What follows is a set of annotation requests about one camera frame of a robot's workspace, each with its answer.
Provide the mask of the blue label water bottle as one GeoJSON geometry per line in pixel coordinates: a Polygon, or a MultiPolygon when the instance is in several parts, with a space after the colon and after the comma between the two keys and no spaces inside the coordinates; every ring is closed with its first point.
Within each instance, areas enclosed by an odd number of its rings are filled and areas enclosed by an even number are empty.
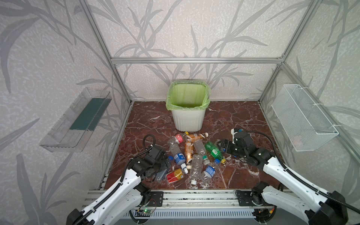
{"type": "Polygon", "coordinates": [[[220,164],[219,159],[215,159],[214,162],[210,162],[206,169],[201,174],[202,182],[209,182],[218,171],[218,165],[220,164]]]}

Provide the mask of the green soda bottle yellow cap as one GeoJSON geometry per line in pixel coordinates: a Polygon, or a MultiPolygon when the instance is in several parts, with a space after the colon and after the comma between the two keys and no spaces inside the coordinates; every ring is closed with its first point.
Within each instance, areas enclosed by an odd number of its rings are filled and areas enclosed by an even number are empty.
{"type": "Polygon", "coordinates": [[[224,164],[226,162],[225,157],[214,143],[208,141],[204,147],[207,152],[210,153],[215,159],[218,159],[220,163],[224,164]]]}

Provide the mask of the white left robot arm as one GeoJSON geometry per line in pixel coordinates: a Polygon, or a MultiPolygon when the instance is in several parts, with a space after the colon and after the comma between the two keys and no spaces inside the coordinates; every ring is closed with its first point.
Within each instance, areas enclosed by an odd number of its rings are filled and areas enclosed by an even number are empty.
{"type": "Polygon", "coordinates": [[[149,146],[131,158],[121,177],[98,199],[83,210],[74,209],[67,225],[113,225],[123,215],[151,200],[151,190],[142,183],[164,171],[168,157],[160,146],[149,146]]]}

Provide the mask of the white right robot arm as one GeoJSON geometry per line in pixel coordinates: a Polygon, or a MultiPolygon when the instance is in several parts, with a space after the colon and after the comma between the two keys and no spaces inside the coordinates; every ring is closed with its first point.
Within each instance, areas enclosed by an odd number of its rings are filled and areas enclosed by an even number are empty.
{"type": "Polygon", "coordinates": [[[340,193],[330,193],[310,183],[287,167],[278,158],[277,151],[257,147],[249,131],[239,129],[233,132],[233,140],[220,140],[217,147],[222,152],[244,159],[292,191],[290,195],[262,181],[252,188],[246,200],[256,205],[280,207],[308,225],[345,225],[348,222],[345,198],[340,193]]]}

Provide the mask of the dark tinted blue-cap bottle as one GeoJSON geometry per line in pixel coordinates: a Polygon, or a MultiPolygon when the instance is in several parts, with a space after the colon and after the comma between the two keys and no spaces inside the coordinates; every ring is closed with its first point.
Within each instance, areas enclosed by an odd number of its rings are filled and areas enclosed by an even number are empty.
{"type": "Polygon", "coordinates": [[[173,166],[173,157],[167,156],[160,161],[160,169],[156,174],[155,181],[162,181],[173,166]]]}

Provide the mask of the tall clear ribbed bottle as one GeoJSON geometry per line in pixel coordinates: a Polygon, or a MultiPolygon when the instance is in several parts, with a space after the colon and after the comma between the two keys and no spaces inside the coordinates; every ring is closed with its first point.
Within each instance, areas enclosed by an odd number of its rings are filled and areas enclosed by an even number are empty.
{"type": "Polygon", "coordinates": [[[197,184],[197,181],[200,177],[201,170],[203,167],[203,158],[201,155],[195,154],[193,155],[192,160],[192,168],[190,170],[190,179],[191,179],[191,185],[195,186],[197,184]]]}

